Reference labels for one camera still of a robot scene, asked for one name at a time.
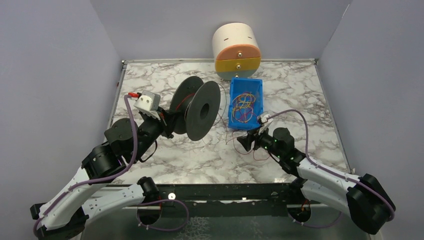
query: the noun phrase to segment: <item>wire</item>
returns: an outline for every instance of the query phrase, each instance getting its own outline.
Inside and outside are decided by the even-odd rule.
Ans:
[[[301,208],[302,212],[303,212],[303,211],[305,211],[304,205],[305,205],[306,203],[309,205],[309,210],[311,210],[311,203],[309,202],[309,200],[308,200],[308,199],[305,199],[305,202],[303,202],[302,206],[300,206],[300,208]]]
[[[34,226],[32,228],[32,232],[34,233],[34,235],[38,238],[38,233],[37,233],[37,229],[38,229],[38,225],[41,222],[41,220],[45,217],[47,217],[47,215],[49,214],[49,212],[56,207],[56,205],[70,192],[72,192],[72,190],[82,186],[82,185],[86,185],[86,184],[96,184],[99,182],[105,182],[105,181],[110,181],[113,180],[119,176],[121,176],[122,174],[128,172],[128,170],[131,168],[131,166],[133,166],[134,162],[136,161],[136,157],[137,157],[137,149],[138,149],[138,140],[137,140],[137,127],[136,127],[136,122],[134,121],[134,116],[133,116],[133,112],[131,111],[131,107],[130,107],[130,103],[128,102],[128,98],[131,98],[130,95],[125,95],[123,97],[123,100],[125,102],[126,105],[126,110],[128,112],[129,115],[129,122],[131,124],[131,130],[132,130],[132,138],[133,138],[133,149],[132,149],[132,156],[131,156],[131,160],[129,161],[128,165],[120,172],[111,175],[111,176],[106,176],[106,177],[101,177],[101,178],[96,178],[96,179],[92,179],[92,180],[86,180],[86,181],[82,181],[79,182],[77,184],[74,184],[72,186],[70,186],[68,188],[68,191],[64,191],[62,192],[61,195],[59,195],[56,200],[54,200],[51,205],[39,216],[39,218],[35,221]]]
[[[224,106],[224,111],[222,111],[222,115],[224,115],[225,114],[225,110],[227,109],[227,91],[225,90],[225,88],[224,88],[223,85],[221,85],[220,83],[217,83],[217,84],[219,86],[221,86],[221,88],[222,88],[222,90],[224,90],[224,94],[225,94],[225,106]],[[225,122],[223,120],[223,117],[219,113],[218,113],[218,115],[219,115],[219,118],[220,119],[218,119],[218,121],[214,125],[212,125],[212,127],[215,126],[215,125],[217,125],[218,123],[220,123],[220,121],[222,120],[222,123],[224,124],[225,130],[227,130],[227,127],[225,126]]]
[[[160,228],[160,227],[155,227],[155,226],[151,226],[151,225],[145,225],[145,224],[142,223],[139,216],[137,215],[138,226],[146,227],[147,230],[148,229],[154,229],[154,230],[158,230],[158,231],[162,231],[162,232],[174,232],[174,231],[178,231],[178,230],[182,229],[185,225],[187,225],[187,223],[189,222],[189,219],[190,219],[189,209],[184,204],[184,202],[182,202],[180,200],[177,200],[177,199],[162,199],[162,200],[151,201],[151,202],[147,202],[147,203],[141,203],[141,204],[138,204],[137,207],[149,206],[149,205],[159,204],[159,203],[164,203],[164,202],[175,202],[175,203],[181,204],[184,207],[185,212],[186,212],[186,217],[185,217],[184,223],[181,226],[176,227],[176,228],[166,229],[166,228]]]
[[[235,133],[234,131],[231,133],[231,136],[233,137],[233,138],[231,138],[231,140],[232,140],[232,145],[234,146],[234,149],[237,151],[237,153],[239,153],[241,155],[248,155],[248,154],[250,154],[252,152],[252,150],[248,151],[247,153],[242,153],[239,150],[237,150],[236,144],[234,143],[234,139],[236,139],[237,137],[234,137],[234,133]]]
[[[331,174],[331,175],[333,175],[333,176],[336,176],[336,177],[338,177],[338,178],[341,178],[341,179],[345,179],[345,176],[344,175],[341,175],[341,174],[339,174],[339,173],[337,173],[337,172],[334,172],[334,171],[332,171],[332,170],[330,170],[330,169],[328,169],[328,168],[326,168],[326,167],[323,167],[323,166],[321,166],[321,165],[318,165],[315,161],[313,161],[311,158],[310,158],[310,156],[309,156],[309,153],[308,153],[308,141],[309,141],[309,133],[308,133],[308,124],[307,124],[307,122],[306,122],[306,119],[305,119],[305,116],[299,111],[299,110],[296,110],[296,109],[288,109],[288,110],[284,110],[284,111],[281,111],[281,112],[278,112],[278,113],[276,113],[276,114],[274,114],[274,115],[272,115],[272,116],[270,116],[270,117],[268,117],[268,119],[272,119],[272,118],[275,118],[275,117],[277,117],[277,116],[279,116],[279,115],[281,115],[281,114],[285,114],[285,113],[288,113],[288,112],[295,112],[295,113],[298,113],[299,115],[300,115],[300,117],[302,118],[302,120],[303,120],[303,123],[304,123],[304,126],[305,126],[305,131],[306,131],[306,143],[305,143],[305,155],[306,155],[306,159],[312,164],[312,165],[314,165],[315,167],[317,167],[317,168],[320,168],[321,170],[323,170],[323,171],[325,171],[325,172],[327,172],[327,173],[329,173],[329,174]],[[355,179],[353,179],[353,178],[350,178],[350,177],[347,177],[346,178],[346,180],[347,181],[350,181],[350,182],[352,182],[352,183],[355,183],[355,184],[357,184],[357,185],[359,185],[359,186],[361,186],[361,187],[363,187],[364,189],[366,189],[366,190],[368,190],[369,192],[371,192],[373,195],[375,195],[377,198],[379,198],[387,207],[388,207],[388,210],[389,210],[389,212],[390,212],[390,217],[388,218],[388,222],[390,222],[390,221],[392,221],[394,218],[395,218],[395,210],[393,209],[393,207],[392,207],[392,205],[390,205],[390,203],[383,197],[383,196],[381,196],[378,192],[376,192],[376,191],[374,191],[373,189],[371,189],[370,187],[368,187],[367,185],[365,185],[365,184],[363,184],[362,182],[360,182],[360,181],[358,181],[358,180],[355,180]]]
[[[156,150],[158,149],[158,141],[154,141],[154,151],[146,158],[146,159],[141,159],[140,158],[140,163],[145,163],[147,160],[149,160],[149,158],[151,158],[153,156],[153,154],[156,153]]]
[[[256,102],[256,97],[252,95],[250,92],[244,92],[238,96],[236,96],[232,100],[232,112],[231,112],[231,122],[234,122],[233,119],[240,123],[249,122],[254,115],[254,103]]]
[[[191,93],[191,94],[187,95],[186,97],[184,97],[184,99],[178,104],[178,106],[176,106],[175,111],[178,111],[181,104],[183,104],[185,100],[187,100],[189,97],[194,96],[194,95],[195,95],[194,93]]]
[[[255,158],[255,150],[253,151],[253,159],[255,160],[255,161],[265,161],[265,160],[268,160],[270,157],[271,157],[271,155],[269,155],[267,158],[265,158],[265,159],[256,159]]]

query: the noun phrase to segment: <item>gray wall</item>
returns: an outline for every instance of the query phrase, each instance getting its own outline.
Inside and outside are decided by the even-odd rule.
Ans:
[[[318,62],[349,164],[397,207],[387,240],[423,238],[423,13],[422,0],[354,0]]]
[[[102,142],[121,59],[88,0],[0,1],[0,239]]]
[[[267,59],[318,58],[351,0],[91,0],[125,60],[213,58],[212,35],[243,22]]]

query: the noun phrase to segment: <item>red connector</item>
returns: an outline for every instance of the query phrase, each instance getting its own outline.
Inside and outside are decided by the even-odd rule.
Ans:
[[[129,92],[128,95],[130,95],[132,98],[138,98],[139,95],[135,92]]]

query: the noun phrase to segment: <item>white cylindrical container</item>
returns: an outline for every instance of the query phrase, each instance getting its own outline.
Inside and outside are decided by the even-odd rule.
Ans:
[[[252,28],[236,22],[221,26],[212,37],[216,73],[225,80],[247,78],[261,63],[261,51]]]

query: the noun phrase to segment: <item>marble surface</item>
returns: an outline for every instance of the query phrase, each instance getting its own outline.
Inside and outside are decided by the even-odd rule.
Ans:
[[[216,81],[225,88],[226,97],[221,89],[219,113],[223,114],[227,125],[228,108],[224,108],[230,101],[230,84],[217,76],[213,62],[128,64],[112,121],[128,117],[124,104],[126,93],[142,90],[158,93],[161,95],[160,106],[168,109],[176,88],[193,75],[205,82]],[[265,112],[301,111],[309,126],[310,155],[328,166],[347,171],[317,72],[311,62],[262,62],[251,78],[263,80]],[[141,116],[134,109],[132,112],[140,124],[143,121]],[[276,117],[270,133],[278,127],[288,128],[296,140],[296,148],[304,151],[305,127],[296,113]],[[159,137],[158,149],[153,157],[145,163],[136,163],[113,183],[133,184],[143,176],[152,177],[157,184],[275,183],[295,179],[271,158],[263,160],[267,158],[264,150],[244,155],[241,154],[245,153],[244,149],[236,140],[234,144],[233,141],[226,144],[226,139],[230,140],[232,134],[237,137],[244,132],[227,131],[221,121],[200,141],[191,141],[186,134],[176,134],[173,139]]]

